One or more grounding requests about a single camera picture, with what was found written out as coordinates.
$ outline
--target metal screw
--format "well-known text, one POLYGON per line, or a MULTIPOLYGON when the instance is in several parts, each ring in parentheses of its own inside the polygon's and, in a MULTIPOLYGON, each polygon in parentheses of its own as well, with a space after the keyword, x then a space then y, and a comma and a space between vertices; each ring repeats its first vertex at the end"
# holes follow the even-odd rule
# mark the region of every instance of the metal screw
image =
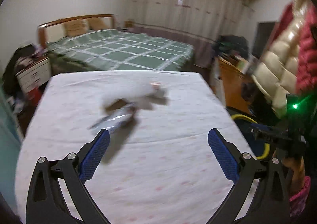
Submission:
POLYGON ((70 153, 69 155, 67 155, 67 159, 69 159, 69 160, 72 160, 72 159, 74 159, 76 157, 76 154, 75 153, 70 153))
POLYGON ((272 159, 272 162, 273 162, 274 164, 278 164, 278 163, 279 163, 278 159, 276 159, 276 158, 273 158, 273 159, 272 159))
POLYGON ((44 158, 44 157, 39 158, 38 162, 39 162, 39 163, 45 162, 45 158, 44 158))
POLYGON ((243 157, 244 159, 246 159, 246 160, 251 159, 251 155, 250 155, 249 153, 244 153, 244 154, 242 154, 242 157, 243 157))

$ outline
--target green plaid bedspread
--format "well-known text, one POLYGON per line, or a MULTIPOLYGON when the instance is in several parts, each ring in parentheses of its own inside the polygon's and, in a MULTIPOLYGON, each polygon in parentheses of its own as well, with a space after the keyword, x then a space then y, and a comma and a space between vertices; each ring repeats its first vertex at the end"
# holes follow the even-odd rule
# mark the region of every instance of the green plaid bedspread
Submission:
POLYGON ((96 70, 178 71, 193 46, 146 34, 100 30, 47 43, 50 52, 96 70))

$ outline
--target red object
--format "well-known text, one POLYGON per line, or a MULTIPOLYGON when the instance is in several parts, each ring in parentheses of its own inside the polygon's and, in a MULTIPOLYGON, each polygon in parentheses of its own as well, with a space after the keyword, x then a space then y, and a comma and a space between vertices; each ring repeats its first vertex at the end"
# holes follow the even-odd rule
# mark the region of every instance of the red object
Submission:
POLYGON ((273 39, 271 41, 271 44, 276 40, 276 38, 289 26, 289 24, 293 20, 293 2, 285 6, 284 11, 282 13, 282 16, 280 18, 280 23, 277 26, 277 29, 275 31, 275 34, 273 36, 273 39))
POLYGON ((317 25, 315 6, 308 10, 300 37, 296 92, 305 95, 317 88, 317 44, 311 33, 311 27, 317 25))
POLYGON ((38 87, 35 87, 31 91, 28 92, 28 96, 32 104, 34 106, 37 106, 42 97, 42 93, 40 92, 38 87))

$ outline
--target yellow cable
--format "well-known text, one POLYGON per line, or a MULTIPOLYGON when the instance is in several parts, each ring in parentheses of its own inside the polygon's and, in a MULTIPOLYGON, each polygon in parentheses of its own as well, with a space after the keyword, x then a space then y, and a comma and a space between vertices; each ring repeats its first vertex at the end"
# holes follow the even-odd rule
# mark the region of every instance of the yellow cable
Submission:
MULTIPOLYGON (((249 121, 251 123, 256 123, 257 124, 257 122, 255 120, 251 119, 248 116, 242 115, 242 114, 232 115, 231 118, 232 118, 232 120, 242 119, 242 120, 246 120, 246 121, 249 121)), ((270 144, 269 143, 265 143, 264 144, 263 154, 261 156, 257 156, 256 159, 257 160, 263 160, 263 159, 265 159, 268 156, 269 153, 270 153, 270 144)))

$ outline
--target dresser drawer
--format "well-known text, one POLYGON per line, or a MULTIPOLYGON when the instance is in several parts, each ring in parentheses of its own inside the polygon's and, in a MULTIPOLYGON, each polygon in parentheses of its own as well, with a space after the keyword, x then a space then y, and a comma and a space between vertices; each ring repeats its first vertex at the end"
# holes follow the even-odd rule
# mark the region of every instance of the dresser drawer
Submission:
POLYGON ((33 66, 18 73, 16 76, 24 93, 31 91, 34 87, 43 85, 51 78, 51 66, 48 58, 34 63, 33 66))
POLYGON ((27 93, 31 91, 35 87, 39 87, 40 85, 43 85, 45 82, 49 81, 51 77, 50 71, 42 72, 41 75, 34 77, 29 82, 23 84, 21 86, 22 90, 27 93))

